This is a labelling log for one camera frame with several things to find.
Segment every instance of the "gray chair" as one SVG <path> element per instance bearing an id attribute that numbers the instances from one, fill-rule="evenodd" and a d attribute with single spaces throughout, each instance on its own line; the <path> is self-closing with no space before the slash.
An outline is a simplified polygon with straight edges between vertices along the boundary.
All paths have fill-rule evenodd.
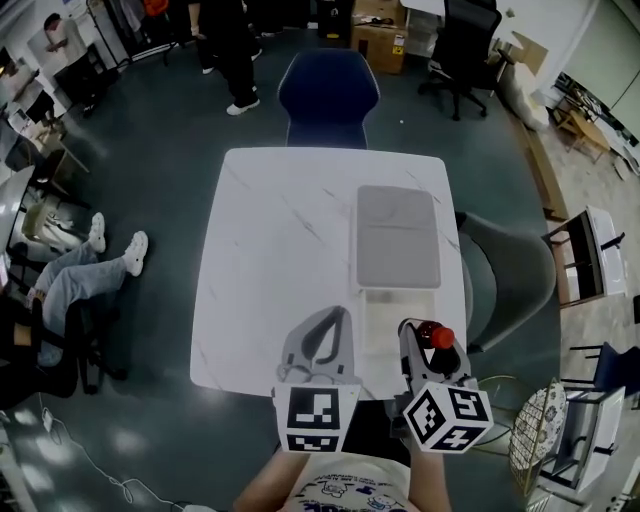
<path id="1" fill-rule="evenodd" d="M 536 235 L 507 231 L 471 213 L 456 213 L 456 222 L 468 353 L 486 352 L 547 303 L 556 286 L 555 263 Z"/>

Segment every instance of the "red cap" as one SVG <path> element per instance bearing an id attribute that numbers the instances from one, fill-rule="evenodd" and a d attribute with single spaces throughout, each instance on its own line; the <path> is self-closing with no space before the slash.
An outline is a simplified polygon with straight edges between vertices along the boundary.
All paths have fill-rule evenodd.
<path id="1" fill-rule="evenodd" d="M 451 348 L 456 336 L 448 327 L 436 327 L 431 333 L 431 346 L 433 348 Z"/>

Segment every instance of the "blue chair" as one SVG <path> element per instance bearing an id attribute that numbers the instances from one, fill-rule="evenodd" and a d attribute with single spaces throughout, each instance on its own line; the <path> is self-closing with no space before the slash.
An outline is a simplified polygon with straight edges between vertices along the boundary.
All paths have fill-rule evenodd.
<path id="1" fill-rule="evenodd" d="M 300 52 L 280 83 L 278 97 L 289 113 L 287 146 L 367 149 L 364 118 L 380 92 L 359 53 Z"/>
<path id="2" fill-rule="evenodd" d="M 625 396 L 640 392 L 640 347 L 632 347 L 619 354 L 605 342 L 602 345 L 571 347 L 571 350 L 599 350 L 597 355 L 586 356 L 587 359 L 598 359 L 598 366 L 592 380 L 562 379 L 562 382 L 585 384 L 587 387 L 565 389 L 608 392 L 624 386 Z"/>

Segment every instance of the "floor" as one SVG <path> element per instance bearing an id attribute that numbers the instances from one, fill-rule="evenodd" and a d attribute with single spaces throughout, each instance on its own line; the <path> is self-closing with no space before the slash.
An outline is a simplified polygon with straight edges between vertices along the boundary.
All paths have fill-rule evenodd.
<path id="1" fill-rule="evenodd" d="M 571 135 L 551 127 L 542 134 L 542 142 L 556 171 L 560 188 L 570 215 L 577 215 L 587 205 L 607 210 L 613 218 L 616 232 L 626 233 L 621 245 L 626 261 L 627 294 L 604 298 L 572 308 L 563 309 L 562 321 L 562 375 L 572 378 L 590 378 L 595 370 L 594 360 L 583 358 L 572 346 L 611 343 L 623 352 L 638 345 L 638 326 L 634 324 L 632 299 L 640 294 L 640 179 L 623 173 L 621 179 L 613 167 L 613 157 L 603 155 L 596 164 L 588 148 L 567 152 Z M 592 510 L 604 510 L 611 497 L 621 491 L 627 475 L 640 455 L 640 414 L 631 411 L 627 400 L 618 431 L 618 450 L 612 456 L 607 473 L 599 482 L 585 490 L 579 498 L 593 501 Z"/>
<path id="2" fill-rule="evenodd" d="M 233 147 L 284 145 L 287 117 L 276 98 L 278 83 L 295 53 L 317 41 L 310 31 L 266 41 L 255 66 L 262 104 L 240 118 L 224 113 L 230 100 L 219 74 L 203 76 L 195 48 L 176 48 L 168 68 L 149 59 L 128 69 L 68 136 L 92 171 L 76 190 L 107 219 L 106 256 L 121 254 L 138 229 L 147 231 L 151 247 L 142 276 L 121 293 L 122 317 L 106 345 L 110 361 L 127 368 L 129 379 L 105 379 L 97 396 L 43 395 L 44 404 L 106 472 L 140 478 L 165 499 L 228 510 L 275 447 L 269 400 L 191 383 L 191 322 L 224 154 Z M 382 99 L 366 121 L 370 149 L 440 157 L 457 209 L 543 234 L 533 179 L 497 99 L 488 100 L 486 119 L 463 100 L 456 123 L 447 93 L 416 95 L 423 74 L 424 65 L 409 62 L 401 76 L 377 77 Z M 552 299 L 495 349 L 474 356 L 474 374 L 509 373 L 542 387 L 558 375 L 558 339 Z M 78 449 L 52 443 L 36 397 L 15 412 L 22 420 L 7 428 L 38 510 L 126 510 L 121 489 Z M 446 466 L 454 510 L 522 508 L 504 459 L 469 453 L 449 457 Z M 131 488 L 134 507 L 167 510 L 137 484 Z"/>

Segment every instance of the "black and white marker cube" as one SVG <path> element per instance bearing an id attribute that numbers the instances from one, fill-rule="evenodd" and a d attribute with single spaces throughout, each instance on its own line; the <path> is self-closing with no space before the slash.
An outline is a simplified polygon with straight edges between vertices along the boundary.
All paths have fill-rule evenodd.
<path id="1" fill-rule="evenodd" d="M 423 452 L 464 453 L 493 426 L 484 391 L 427 382 L 404 410 Z"/>
<path id="2" fill-rule="evenodd" d="M 342 451 L 360 386 L 280 383 L 274 393 L 284 451 Z"/>

